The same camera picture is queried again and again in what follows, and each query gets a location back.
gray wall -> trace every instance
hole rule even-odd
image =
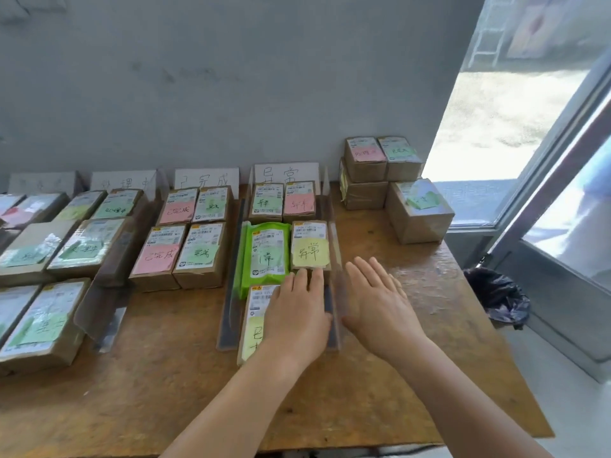
[[[1,173],[430,151],[483,0],[67,0],[0,25]]]

left hand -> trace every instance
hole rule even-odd
[[[307,287],[307,270],[291,273],[274,290],[265,311],[262,347],[294,364],[301,374],[327,346],[331,321],[325,312],[322,269],[315,269]]]

trash bag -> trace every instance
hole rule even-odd
[[[483,267],[462,272],[493,323],[523,328],[530,316],[530,299],[511,278]]]

wooden table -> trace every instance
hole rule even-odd
[[[333,193],[344,261],[376,256],[426,333],[526,431],[553,433],[445,244],[399,246],[384,211],[348,212]],[[223,289],[133,297],[115,346],[66,369],[0,380],[3,458],[158,455],[236,372],[215,349]],[[440,442],[401,378],[349,335],[280,407],[262,450]]]

pink sticky note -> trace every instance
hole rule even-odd
[[[351,148],[356,162],[380,162],[385,161],[386,156],[379,146],[357,146]]]
[[[167,272],[172,269],[174,257],[179,253],[179,244],[146,244],[131,271],[133,275]]]
[[[8,227],[24,225],[32,219],[34,212],[20,209],[19,207],[11,207],[0,219],[7,223]]]
[[[190,222],[193,218],[195,200],[193,202],[174,202],[165,205],[165,210],[159,223]]]
[[[314,212],[315,202],[314,193],[286,195],[284,213],[303,214],[304,212]]]

